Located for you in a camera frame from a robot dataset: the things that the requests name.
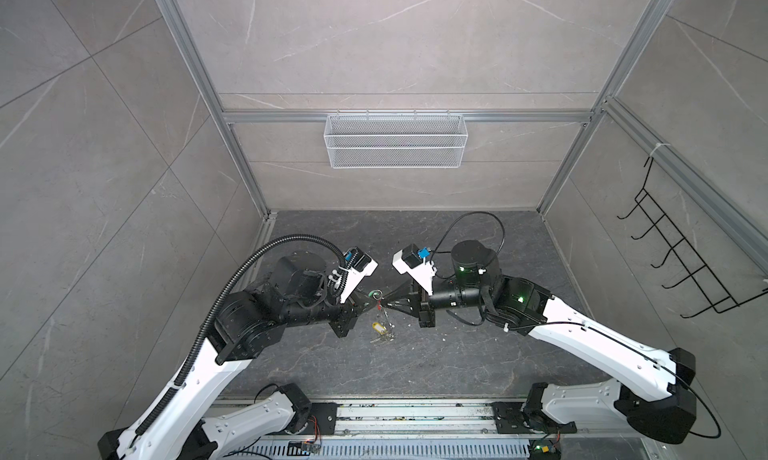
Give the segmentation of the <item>yellow capped key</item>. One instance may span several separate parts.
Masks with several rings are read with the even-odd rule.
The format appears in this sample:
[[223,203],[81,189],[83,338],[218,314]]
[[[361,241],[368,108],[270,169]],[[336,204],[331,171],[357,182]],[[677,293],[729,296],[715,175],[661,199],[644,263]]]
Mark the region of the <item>yellow capped key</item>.
[[379,322],[374,322],[372,328],[376,332],[376,337],[372,340],[372,343],[387,340],[389,338],[389,330]]

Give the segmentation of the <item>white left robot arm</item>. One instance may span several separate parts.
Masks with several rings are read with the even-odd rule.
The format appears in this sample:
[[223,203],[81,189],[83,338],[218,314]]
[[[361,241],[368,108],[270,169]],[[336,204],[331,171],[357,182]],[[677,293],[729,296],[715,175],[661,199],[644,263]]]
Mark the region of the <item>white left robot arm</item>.
[[132,425],[102,436],[101,457],[220,459],[265,435],[307,428],[312,403],[294,383],[233,413],[213,415],[209,409],[287,328],[326,323],[343,338],[370,308],[356,287],[375,271],[376,261],[357,247],[336,256],[341,263],[328,272],[319,255],[294,252],[279,258],[262,281],[217,299],[164,392]]

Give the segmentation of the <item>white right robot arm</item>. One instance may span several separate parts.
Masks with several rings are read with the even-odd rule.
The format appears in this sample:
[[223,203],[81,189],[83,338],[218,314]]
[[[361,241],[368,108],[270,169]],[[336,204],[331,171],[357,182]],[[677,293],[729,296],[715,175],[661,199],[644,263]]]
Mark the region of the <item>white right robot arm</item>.
[[382,297],[382,306],[416,318],[422,328],[434,326],[441,309],[475,307],[483,321],[554,345],[610,377],[582,385],[534,384],[520,413],[529,428],[553,433],[584,422],[615,424],[673,445],[690,435],[697,418],[691,352],[634,341],[550,290],[504,274],[497,253],[478,240],[459,242],[450,256],[453,276],[437,279],[428,249],[410,245],[396,252],[393,267],[411,279]]

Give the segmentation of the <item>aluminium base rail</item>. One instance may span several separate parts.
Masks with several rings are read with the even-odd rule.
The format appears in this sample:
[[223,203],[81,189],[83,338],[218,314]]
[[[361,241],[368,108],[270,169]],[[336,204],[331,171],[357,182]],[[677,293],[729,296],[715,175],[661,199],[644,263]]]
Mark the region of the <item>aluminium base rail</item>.
[[538,428],[519,400],[338,399],[283,425],[278,402],[217,401],[183,459],[558,459],[574,423]]

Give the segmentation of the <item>aluminium frame profiles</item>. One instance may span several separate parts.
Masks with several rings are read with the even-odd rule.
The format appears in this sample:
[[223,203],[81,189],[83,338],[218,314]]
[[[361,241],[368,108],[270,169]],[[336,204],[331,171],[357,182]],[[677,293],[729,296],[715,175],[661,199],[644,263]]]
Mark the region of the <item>aluminium frame profiles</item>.
[[736,427],[767,401],[767,0],[157,0],[273,234],[477,239]]

